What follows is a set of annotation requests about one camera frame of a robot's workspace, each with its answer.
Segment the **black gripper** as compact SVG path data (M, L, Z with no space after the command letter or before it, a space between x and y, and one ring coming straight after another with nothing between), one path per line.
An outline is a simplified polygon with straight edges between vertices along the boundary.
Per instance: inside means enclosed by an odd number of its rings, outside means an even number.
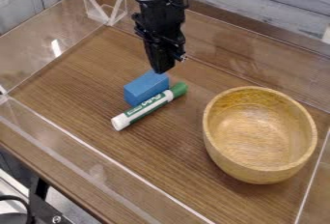
M135 34L144 43L150 65L156 73L167 72L184 57L184 0L135 0L139 11L131 15Z

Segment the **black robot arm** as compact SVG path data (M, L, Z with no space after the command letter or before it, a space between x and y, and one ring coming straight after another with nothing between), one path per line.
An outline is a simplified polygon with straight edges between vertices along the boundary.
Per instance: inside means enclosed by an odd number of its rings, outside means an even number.
M182 25L190 0L135 0L139 11L131 15L135 34L143 39L146 54L155 73L167 72L184 60L186 37Z

